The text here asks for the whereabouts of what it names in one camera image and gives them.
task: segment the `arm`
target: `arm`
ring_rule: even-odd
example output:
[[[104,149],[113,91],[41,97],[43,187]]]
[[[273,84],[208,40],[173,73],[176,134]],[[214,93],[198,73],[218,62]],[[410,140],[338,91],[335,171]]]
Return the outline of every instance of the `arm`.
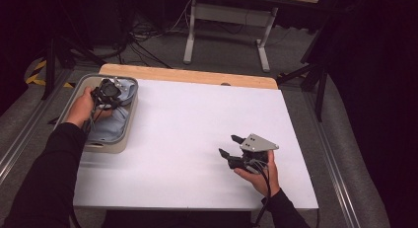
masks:
[[[86,88],[70,109],[67,121],[50,134],[15,197],[4,227],[70,227],[77,171],[87,139],[80,127],[93,108],[90,92]]]
[[[295,209],[292,201],[289,200],[289,198],[286,196],[286,194],[284,194],[283,190],[279,186],[277,167],[274,162],[274,153],[272,150],[268,151],[267,166],[270,175],[269,184],[271,188],[271,197],[267,205],[267,210],[270,211],[273,216],[275,227],[309,227],[308,224],[305,222],[304,218]],[[252,185],[258,192],[260,192],[264,196],[268,196],[267,184],[261,175],[251,174],[239,168],[234,169],[234,172],[246,181],[252,183]]]

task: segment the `desk leg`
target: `desk leg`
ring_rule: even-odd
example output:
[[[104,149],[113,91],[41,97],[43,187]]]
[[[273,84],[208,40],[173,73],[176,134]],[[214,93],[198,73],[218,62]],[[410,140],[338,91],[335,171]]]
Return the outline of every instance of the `desk leg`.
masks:
[[[190,28],[188,29],[188,38],[185,45],[184,59],[183,63],[191,63],[191,55],[193,53],[194,45],[194,20],[196,19],[196,0],[191,0],[191,9],[190,9]]]
[[[265,43],[270,35],[273,27],[274,19],[276,18],[277,8],[273,8],[271,16],[268,18],[267,25],[264,29],[264,37],[257,40],[258,55],[260,56],[261,67],[263,72],[270,72],[270,65],[268,65],[267,54],[265,53]]]

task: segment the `black sleeve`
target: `black sleeve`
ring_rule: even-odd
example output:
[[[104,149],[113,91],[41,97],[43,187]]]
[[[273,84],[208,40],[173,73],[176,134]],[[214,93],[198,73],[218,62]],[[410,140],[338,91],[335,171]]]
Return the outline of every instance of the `black sleeve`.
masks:
[[[276,228],[310,227],[282,189],[270,198],[267,210],[271,212]]]
[[[74,188],[86,135],[64,122],[25,177],[4,227],[70,227]]]

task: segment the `table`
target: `table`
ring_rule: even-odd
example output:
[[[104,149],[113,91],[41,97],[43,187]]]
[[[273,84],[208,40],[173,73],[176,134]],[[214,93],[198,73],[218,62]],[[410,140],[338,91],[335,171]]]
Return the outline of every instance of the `table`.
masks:
[[[297,2],[316,3],[317,0],[292,0]],[[212,5],[199,3],[197,0],[191,0],[190,9],[190,27],[187,37],[186,48],[184,52],[183,62],[185,64],[191,63],[191,56],[193,52],[195,32],[194,23],[196,19],[217,21],[225,23],[234,23],[241,25],[250,25],[255,27],[264,27],[264,35],[262,38],[256,40],[258,49],[258,56],[260,58],[263,72],[270,72],[267,55],[265,52],[265,44],[267,42],[270,31],[273,27],[274,20],[277,14],[277,6],[273,7],[271,11],[248,10],[241,8],[232,8],[220,5]]]
[[[76,207],[255,210],[262,196],[229,169],[218,151],[241,156],[230,135],[253,132],[281,146],[275,151],[280,180],[295,206],[317,208],[273,79],[114,64],[100,73],[137,78],[138,107],[123,152],[83,153]],[[232,86],[218,85],[225,82]]]

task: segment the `person's hand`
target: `person's hand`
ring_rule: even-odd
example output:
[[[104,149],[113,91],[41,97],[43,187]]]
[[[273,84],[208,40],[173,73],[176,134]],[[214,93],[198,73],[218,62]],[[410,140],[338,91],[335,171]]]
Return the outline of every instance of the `person's hand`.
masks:
[[[273,196],[274,194],[280,191],[279,178],[277,175],[277,167],[276,167],[276,164],[274,163],[274,152],[273,150],[268,150],[267,153],[268,153],[267,167],[268,167],[269,178],[270,178],[269,184],[270,184],[270,189],[271,189],[271,196]],[[259,191],[261,194],[263,194],[264,196],[268,196],[267,184],[264,178],[262,177],[262,175],[252,174],[240,168],[235,168],[234,172],[237,173],[239,176],[241,176],[244,180],[252,183],[254,188],[257,191]],[[264,173],[268,177],[267,170],[264,170]]]
[[[92,113],[94,103],[91,96],[92,88],[86,87],[82,96],[71,106],[66,122],[71,122],[78,127],[82,127],[85,120],[90,117]]]

